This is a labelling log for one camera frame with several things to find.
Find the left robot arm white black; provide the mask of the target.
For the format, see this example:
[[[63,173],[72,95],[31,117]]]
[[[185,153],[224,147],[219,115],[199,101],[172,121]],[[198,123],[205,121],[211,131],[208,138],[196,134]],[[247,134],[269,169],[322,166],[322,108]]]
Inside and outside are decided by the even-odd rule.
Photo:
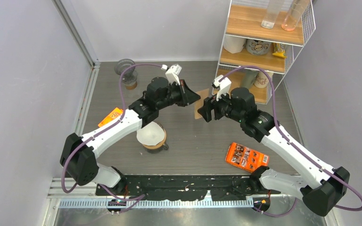
[[[126,183],[120,172],[98,164],[97,158],[126,135],[153,122],[160,110],[172,105],[186,107],[199,99],[200,95],[192,91],[185,80],[169,83],[164,77],[153,78],[142,97],[121,116],[95,131],[82,136],[72,133],[66,138],[60,158],[62,178],[68,174],[79,186],[93,182],[107,186],[115,195],[122,194]]]

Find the brown paper coffee filter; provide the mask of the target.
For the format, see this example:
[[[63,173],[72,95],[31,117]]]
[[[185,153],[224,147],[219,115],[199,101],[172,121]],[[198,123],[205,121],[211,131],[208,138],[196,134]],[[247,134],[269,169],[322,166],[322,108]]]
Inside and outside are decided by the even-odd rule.
[[[209,96],[209,89],[204,89],[201,91],[197,91],[199,94],[200,99],[194,103],[194,118],[195,120],[201,119],[202,116],[197,112],[199,108],[201,108],[204,104],[204,99]]]

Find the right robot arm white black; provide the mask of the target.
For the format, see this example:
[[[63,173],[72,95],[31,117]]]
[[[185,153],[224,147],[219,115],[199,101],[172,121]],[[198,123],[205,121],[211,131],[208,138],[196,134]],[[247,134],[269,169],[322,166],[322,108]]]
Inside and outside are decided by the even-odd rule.
[[[299,174],[279,173],[259,167],[252,173],[250,187],[256,193],[276,190],[303,201],[308,209],[326,216],[346,194],[350,173],[344,167],[326,164],[293,139],[273,116],[257,108],[254,95],[247,88],[235,88],[221,97],[213,95],[203,101],[197,112],[206,122],[227,117],[240,124],[245,134],[272,149]]]

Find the white paper coffee filter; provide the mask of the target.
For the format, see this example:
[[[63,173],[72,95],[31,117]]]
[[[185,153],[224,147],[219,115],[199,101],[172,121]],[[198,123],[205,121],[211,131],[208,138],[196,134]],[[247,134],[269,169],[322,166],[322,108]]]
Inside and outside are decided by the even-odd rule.
[[[142,145],[155,146],[165,139],[165,131],[156,122],[151,122],[137,130],[136,138]]]

